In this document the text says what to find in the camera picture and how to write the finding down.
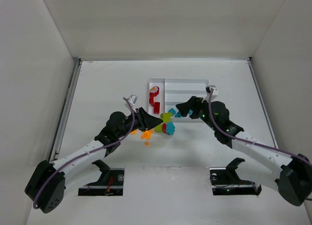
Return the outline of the red rectangular lego brick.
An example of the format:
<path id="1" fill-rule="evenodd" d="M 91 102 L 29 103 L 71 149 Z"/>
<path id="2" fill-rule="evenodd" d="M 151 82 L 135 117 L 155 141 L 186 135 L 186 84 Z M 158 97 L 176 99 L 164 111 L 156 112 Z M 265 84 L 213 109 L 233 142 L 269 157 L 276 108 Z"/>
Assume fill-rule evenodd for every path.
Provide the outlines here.
<path id="1" fill-rule="evenodd" d="M 159 114 L 160 113 L 160 102 L 155 102 L 154 103 L 153 113 L 154 114 Z"/>

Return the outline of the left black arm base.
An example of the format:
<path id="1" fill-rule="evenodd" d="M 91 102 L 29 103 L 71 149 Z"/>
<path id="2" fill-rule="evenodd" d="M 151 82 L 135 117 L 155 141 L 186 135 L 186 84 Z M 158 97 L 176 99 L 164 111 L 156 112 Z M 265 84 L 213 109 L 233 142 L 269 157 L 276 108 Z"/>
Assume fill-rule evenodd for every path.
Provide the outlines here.
<path id="1" fill-rule="evenodd" d="M 110 168 L 102 160 L 92 163 L 101 174 L 78 189 L 78 196 L 122 196 L 124 185 L 124 168 Z"/>

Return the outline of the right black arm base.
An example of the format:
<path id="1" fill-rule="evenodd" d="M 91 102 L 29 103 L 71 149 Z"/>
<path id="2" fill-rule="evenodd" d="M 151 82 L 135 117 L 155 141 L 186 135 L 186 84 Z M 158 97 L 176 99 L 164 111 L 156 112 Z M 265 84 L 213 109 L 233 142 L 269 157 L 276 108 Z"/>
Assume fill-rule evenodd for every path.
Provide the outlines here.
<path id="1" fill-rule="evenodd" d="M 238 166 L 245 162 L 242 158 L 235 158 L 226 167 L 210 168 L 210 183 L 214 196 L 232 195 L 255 195 L 259 196 L 262 186 L 255 182 L 242 180 L 236 170 Z"/>

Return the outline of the green lego brick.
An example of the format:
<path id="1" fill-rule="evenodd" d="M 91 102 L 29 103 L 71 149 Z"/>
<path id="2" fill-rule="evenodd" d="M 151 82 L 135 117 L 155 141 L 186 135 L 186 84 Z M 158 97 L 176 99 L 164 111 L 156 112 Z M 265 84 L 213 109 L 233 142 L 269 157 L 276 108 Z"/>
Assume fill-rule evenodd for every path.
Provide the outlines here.
<path id="1" fill-rule="evenodd" d="M 172 113 L 162 113 L 160 118 L 163 120 L 164 123 L 169 123 L 171 121 Z"/>

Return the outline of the teal square lego brick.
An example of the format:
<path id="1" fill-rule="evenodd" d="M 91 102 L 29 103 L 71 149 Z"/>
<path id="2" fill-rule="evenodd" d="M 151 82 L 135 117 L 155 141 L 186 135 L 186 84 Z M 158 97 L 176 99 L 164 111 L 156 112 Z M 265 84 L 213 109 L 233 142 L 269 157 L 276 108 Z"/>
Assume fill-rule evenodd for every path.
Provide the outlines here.
<path id="1" fill-rule="evenodd" d="M 168 113 L 171 113 L 172 115 L 175 115 L 176 114 L 176 111 L 174 108 L 171 108 L 168 110 Z"/>

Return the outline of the red flower lego piece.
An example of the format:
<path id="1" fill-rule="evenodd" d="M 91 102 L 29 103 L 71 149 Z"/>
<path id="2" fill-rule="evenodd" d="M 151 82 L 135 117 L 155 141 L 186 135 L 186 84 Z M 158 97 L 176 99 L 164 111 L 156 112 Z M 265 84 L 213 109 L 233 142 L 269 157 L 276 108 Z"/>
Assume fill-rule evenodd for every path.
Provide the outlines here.
<path id="1" fill-rule="evenodd" d="M 158 86 L 153 86 L 150 91 L 150 96 L 157 96 L 159 94 L 159 87 Z"/>

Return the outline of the red lego with blue brick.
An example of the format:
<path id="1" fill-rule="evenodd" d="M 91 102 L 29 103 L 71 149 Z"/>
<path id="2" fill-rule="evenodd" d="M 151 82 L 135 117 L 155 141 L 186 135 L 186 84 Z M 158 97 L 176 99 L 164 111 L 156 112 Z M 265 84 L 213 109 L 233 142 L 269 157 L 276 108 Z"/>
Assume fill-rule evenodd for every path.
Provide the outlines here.
<path id="1" fill-rule="evenodd" d="M 154 107 L 154 105 L 155 105 L 154 98 L 155 98 L 155 94 L 154 94 L 154 93 L 150 93 L 150 95 L 149 95 L 149 104 L 150 104 L 152 107 Z"/>

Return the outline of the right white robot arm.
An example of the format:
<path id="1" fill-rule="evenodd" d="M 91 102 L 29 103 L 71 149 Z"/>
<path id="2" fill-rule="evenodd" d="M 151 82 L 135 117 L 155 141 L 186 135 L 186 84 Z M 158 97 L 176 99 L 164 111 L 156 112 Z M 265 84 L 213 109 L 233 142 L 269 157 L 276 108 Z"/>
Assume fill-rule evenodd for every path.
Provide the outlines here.
<path id="1" fill-rule="evenodd" d="M 219 101 L 207 101 L 192 96 L 176 108 L 182 117 L 201 119 L 214 131 L 214 136 L 230 149 L 244 153 L 263 165 L 263 168 L 244 170 L 244 159 L 236 158 L 227 170 L 241 180 L 251 181 L 277 191 L 294 206 L 300 206 L 312 192 L 312 164 L 302 154 L 293 154 L 267 146 L 230 120 L 230 112 Z"/>

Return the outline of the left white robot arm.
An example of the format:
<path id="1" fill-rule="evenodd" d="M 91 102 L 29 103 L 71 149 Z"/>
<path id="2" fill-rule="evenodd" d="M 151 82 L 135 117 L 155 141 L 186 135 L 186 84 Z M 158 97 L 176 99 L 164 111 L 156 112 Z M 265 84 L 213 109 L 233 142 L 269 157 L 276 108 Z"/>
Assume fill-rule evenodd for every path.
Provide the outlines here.
<path id="1" fill-rule="evenodd" d="M 62 201 L 69 181 L 77 173 L 114 152 L 131 132 L 149 131 L 162 122 L 142 107 L 131 110 L 129 116 L 119 111 L 112 113 L 106 126 L 82 149 L 51 163 L 43 160 L 37 165 L 24 190 L 33 202 L 33 209 L 51 212 Z"/>

